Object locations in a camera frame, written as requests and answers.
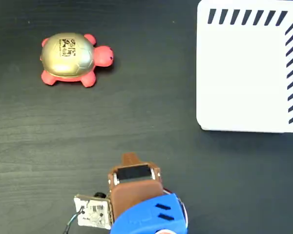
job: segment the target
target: dark wooden table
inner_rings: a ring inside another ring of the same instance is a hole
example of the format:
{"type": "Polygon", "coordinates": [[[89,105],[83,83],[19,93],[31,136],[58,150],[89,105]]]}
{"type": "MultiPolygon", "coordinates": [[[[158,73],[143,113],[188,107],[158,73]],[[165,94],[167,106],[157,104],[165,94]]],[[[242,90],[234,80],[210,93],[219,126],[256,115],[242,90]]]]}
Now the dark wooden table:
{"type": "Polygon", "coordinates": [[[197,3],[0,0],[0,234],[61,234],[128,151],[161,166],[190,234],[293,234],[293,135],[196,122],[197,3]],[[114,49],[93,88],[41,81],[42,39],[67,31],[114,49]]]}

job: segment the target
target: toy turtle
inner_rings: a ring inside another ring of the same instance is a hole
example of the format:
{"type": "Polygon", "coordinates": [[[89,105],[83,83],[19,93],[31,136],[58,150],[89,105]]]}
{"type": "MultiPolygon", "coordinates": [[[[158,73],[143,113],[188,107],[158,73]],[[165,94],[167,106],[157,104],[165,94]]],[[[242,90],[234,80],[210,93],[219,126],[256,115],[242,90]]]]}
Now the toy turtle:
{"type": "Polygon", "coordinates": [[[59,33],[42,41],[40,60],[44,67],[41,78],[53,85],[57,80],[81,81],[84,87],[96,82],[94,68],[113,63],[113,51],[108,46],[93,47],[96,39],[91,34],[59,33]]]}

